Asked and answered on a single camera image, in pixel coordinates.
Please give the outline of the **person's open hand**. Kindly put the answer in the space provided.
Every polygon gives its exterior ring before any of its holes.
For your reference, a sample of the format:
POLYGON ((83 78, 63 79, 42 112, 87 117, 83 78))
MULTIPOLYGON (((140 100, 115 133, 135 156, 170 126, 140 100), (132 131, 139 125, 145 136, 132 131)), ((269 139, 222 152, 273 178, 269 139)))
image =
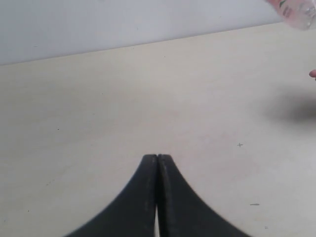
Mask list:
POLYGON ((309 72, 309 76, 312 78, 316 78, 316 69, 309 72))

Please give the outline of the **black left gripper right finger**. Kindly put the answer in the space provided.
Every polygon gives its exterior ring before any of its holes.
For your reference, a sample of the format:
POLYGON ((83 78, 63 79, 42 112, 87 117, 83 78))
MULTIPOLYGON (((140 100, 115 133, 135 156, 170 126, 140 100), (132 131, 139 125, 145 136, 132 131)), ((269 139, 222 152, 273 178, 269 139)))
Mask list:
POLYGON ((247 237, 190 187, 170 155, 158 155, 158 226, 161 237, 247 237))

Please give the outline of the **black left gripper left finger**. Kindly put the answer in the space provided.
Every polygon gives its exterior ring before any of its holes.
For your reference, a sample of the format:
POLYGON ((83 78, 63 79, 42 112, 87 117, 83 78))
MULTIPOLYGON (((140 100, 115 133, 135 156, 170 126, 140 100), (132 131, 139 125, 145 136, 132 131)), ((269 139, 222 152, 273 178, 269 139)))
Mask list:
POLYGON ((157 155, 143 156, 119 195, 70 237, 153 237, 156 216, 157 155))

